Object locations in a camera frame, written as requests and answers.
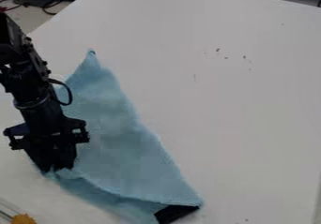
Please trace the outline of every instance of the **light blue cloth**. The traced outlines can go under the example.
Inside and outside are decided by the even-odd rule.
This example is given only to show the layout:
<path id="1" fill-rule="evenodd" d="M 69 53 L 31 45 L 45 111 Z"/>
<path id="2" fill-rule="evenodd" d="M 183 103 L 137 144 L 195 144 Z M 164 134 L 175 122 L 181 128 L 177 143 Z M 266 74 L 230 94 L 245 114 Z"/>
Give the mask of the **light blue cloth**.
<path id="1" fill-rule="evenodd" d="M 49 172 L 49 178 L 131 223 L 157 224 L 154 213 L 168 205 L 201 205 L 160 140 L 140 122 L 117 79 L 99 65 L 93 51 L 66 84 L 74 100 L 64 113 L 86 121 L 90 143 L 77 145 L 72 171 Z M 65 92 L 57 91 L 60 99 L 66 98 Z"/>

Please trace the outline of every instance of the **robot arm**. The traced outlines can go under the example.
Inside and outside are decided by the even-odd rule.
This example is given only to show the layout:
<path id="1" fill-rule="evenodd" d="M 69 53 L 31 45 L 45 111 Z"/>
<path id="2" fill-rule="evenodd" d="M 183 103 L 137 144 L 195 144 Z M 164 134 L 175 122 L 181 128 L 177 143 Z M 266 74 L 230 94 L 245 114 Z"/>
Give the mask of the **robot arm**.
<path id="1" fill-rule="evenodd" d="M 13 95 L 25 122 L 4 131 L 9 145 L 12 150 L 23 149 L 44 172 L 71 169 L 76 144 L 89 142 L 85 121 L 62 112 L 60 105 L 72 102 L 71 91 L 49 78 L 47 62 L 37 54 L 31 38 L 5 13 L 0 13 L 0 30 L 0 83 Z M 53 83 L 68 89 L 68 103 L 58 100 Z"/>

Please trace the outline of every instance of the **black cable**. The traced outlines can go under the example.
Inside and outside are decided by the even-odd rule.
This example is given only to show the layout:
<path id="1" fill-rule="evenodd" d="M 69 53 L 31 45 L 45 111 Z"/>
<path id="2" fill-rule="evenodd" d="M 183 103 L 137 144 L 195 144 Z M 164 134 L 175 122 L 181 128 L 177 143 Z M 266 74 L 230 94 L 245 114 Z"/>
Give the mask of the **black cable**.
<path id="1" fill-rule="evenodd" d="M 48 11 L 48 10 L 47 10 L 48 8 L 55 7 L 55 6 L 59 5 L 59 4 L 61 4 L 62 2 L 73 2 L 73 1 L 75 1 L 75 0 L 51 0 L 51 1 L 49 1 L 46 5 L 44 5 L 44 6 L 42 7 L 42 10 L 43 10 L 45 13 L 47 13 L 48 15 L 54 16 L 54 15 L 57 14 L 57 13 Z"/>
<path id="2" fill-rule="evenodd" d="M 6 1 L 10 1 L 10 0 L 0 0 L 0 3 L 6 2 Z M 13 9 L 16 9 L 18 7 L 21 7 L 21 6 L 22 6 L 22 4 L 19 4 L 19 5 L 15 6 L 15 7 L 4 7 L 4 11 L 13 10 Z"/>
<path id="3" fill-rule="evenodd" d="M 6 11 L 14 10 L 14 9 L 19 8 L 19 7 L 21 7 L 21 6 L 22 6 L 22 4 L 19 4 L 19 5 L 15 6 L 15 7 L 7 8 Z"/>
<path id="4" fill-rule="evenodd" d="M 70 88 L 69 88 L 66 84 L 64 84 L 63 82 L 60 82 L 60 81 L 58 81 L 58 80 L 51 79 L 51 78 L 49 78 L 48 80 L 49 80 L 49 82 L 50 82 L 51 84 L 57 84 L 57 85 L 62 85 L 62 86 L 64 86 L 64 87 L 67 89 L 67 92 L 68 92 L 68 97 L 69 97 L 69 101 L 68 101 L 68 102 L 62 102 L 62 101 L 59 100 L 58 98 L 54 99 L 54 101 L 58 102 L 60 105 L 63 105 L 63 106 L 68 106 L 68 105 L 70 105 L 70 104 L 72 103 L 72 100 L 73 100 L 73 98 L 72 98 L 72 93 L 71 93 Z"/>

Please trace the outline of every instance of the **white tabletop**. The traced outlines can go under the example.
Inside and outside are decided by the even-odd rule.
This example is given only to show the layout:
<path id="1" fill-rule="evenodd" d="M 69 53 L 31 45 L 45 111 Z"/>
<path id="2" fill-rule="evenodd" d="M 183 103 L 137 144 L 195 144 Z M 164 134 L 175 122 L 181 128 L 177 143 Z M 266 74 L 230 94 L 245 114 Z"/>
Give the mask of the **white tabletop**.
<path id="1" fill-rule="evenodd" d="M 320 9 L 279 0 L 77 0 L 31 37 L 62 77 L 89 48 L 115 73 L 205 200 L 180 223 L 312 223 Z M 1 99 L 5 128 L 21 117 L 9 95 Z M 45 180 L 1 141 L 1 197 L 41 224 L 120 223 Z"/>

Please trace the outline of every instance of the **yellow object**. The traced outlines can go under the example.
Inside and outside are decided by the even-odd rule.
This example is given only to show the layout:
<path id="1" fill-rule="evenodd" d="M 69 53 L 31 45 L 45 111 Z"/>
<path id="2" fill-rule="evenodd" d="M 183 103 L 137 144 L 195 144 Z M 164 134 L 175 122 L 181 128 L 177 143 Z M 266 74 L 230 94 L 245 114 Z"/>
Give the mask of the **yellow object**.
<path id="1" fill-rule="evenodd" d="M 14 216 L 11 224 L 37 224 L 28 214 Z"/>

